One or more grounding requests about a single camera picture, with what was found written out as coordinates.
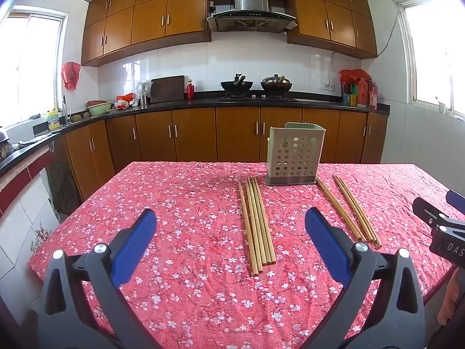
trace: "blue gripper pad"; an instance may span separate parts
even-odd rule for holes
[[[111,279],[115,287],[129,282],[156,229],[157,217],[152,210],[146,209],[131,228],[118,232],[113,241],[124,241],[112,257]]]
[[[459,193],[449,190],[446,194],[446,202],[462,214],[465,214],[465,198]]]
[[[331,277],[347,286],[352,278],[352,240],[340,228],[332,227],[316,207],[305,214],[305,229]]]

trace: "wall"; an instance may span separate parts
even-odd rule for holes
[[[378,51],[387,43],[397,14],[393,0],[368,0]],[[407,103],[405,53],[399,24],[386,51],[362,60],[378,86],[380,102],[391,105],[383,163],[413,163],[445,186],[465,193],[465,123],[437,110]]]
[[[41,291],[27,265],[37,240],[35,231],[58,227],[44,172],[29,182],[0,218],[0,295],[18,323],[29,309],[37,310]]]
[[[360,68],[360,60],[334,54],[332,81],[335,91],[323,90],[328,78],[331,52],[287,44],[286,34],[213,32],[211,43],[188,44],[145,52],[99,67],[99,97],[108,101],[124,92],[123,65],[140,61],[140,79],[185,75],[196,91],[222,90],[222,81],[243,73],[261,89],[260,81],[275,73],[293,83],[292,90],[340,95],[338,72]]]
[[[88,2],[84,0],[16,0],[15,5],[51,9],[68,14],[61,61],[62,64],[69,61],[81,63],[82,37]],[[71,108],[72,111],[84,110],[85,102],[98,99],[98,69],[96,67],[81,67],[76,90],[68,92],[62,83],[62,90],[59,90],[58,94],[59,96],[63,94],[67,96],[68,109]],[[12,142],[16,142],[19,138],[23,140],[32,138],[33,124],[37,124],[37,122],[26,122],[8,129]]]

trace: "cloth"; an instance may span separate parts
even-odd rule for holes
[[[316,185],[268,187],[265,173],[265,164],[132,163],[65,220],[29,265],[43,279],[56,249],[74,255],[108,243],[148,207],[158,219],[155,237],[120,289],[162,347],[298,348],[342,288],[305,231],[305,212],[316,206],[332,225],[348,230]],[[381,251],[410,251],[426,296],[451,265],[429,251],[431,230],[413,215],[412,202],[422,197],[464,219],[447,205],[447,188],[414,165],[321,164],[318,176],[348,212],[333,174],[371,218]],[[255,278],[237,185],[250,175],[259,180],[277,257]],[[84,287],[98,323],[109,329],[94,291]],[[351,334],[363,326],[376,290],[373,282]]]

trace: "black countertop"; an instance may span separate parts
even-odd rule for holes
[[[224,92],[200,92],[196,93],[196,98],[192,100],[180,100],[172,102],[159,102],[155,104],[149,104],[146,106],[137,106],[127,110],[114,111],[111,113],[99,115],[97,117],[91,117],[83,119],[76,123],[71,123],[66,126],[60,127],[56,130],[51,131],[51,135],[47,136],[41,141],[34,143],[28,147],[13,152],[5,160],[0,162],[0,177],[6,172],[12,169],[20,161],[24,160],[35,151],[39,150],[44,145],[55,140],[58,136],[68,133],[69,131],[77,128],[86,126],[87,124],[97,122],[112,117],[121,117],[130,114],[139,113],[150,113],[152,111],[165,111],[165,110],[178,110],[178,109],[189,109],[196,107],[227,107],[227,106],[258,106],[258,107],[314,107],[323,109],[337,109],[347,111],[358,111],[360,113],[378,113],[389,115],[390,106],[386,104],[378,104],[378,109],[373,110],[366,107],[350,107],[344,106],[336,100],[340,100],[337,96],[319,95],[313,93],[303,92],[289,92],[288,97],[292,98],[305,98],[306,101],[297,101],[289,99],[262,99],[257,93],[258,97],[255,99],[227,99],[224,97],[218,97],[224,94]]]

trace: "red bottle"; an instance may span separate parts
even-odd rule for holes
[[[187,86],[187,99],[193,99],[194,98],[194,86],[192,85],[192,80],[188,80],[189,85]]]

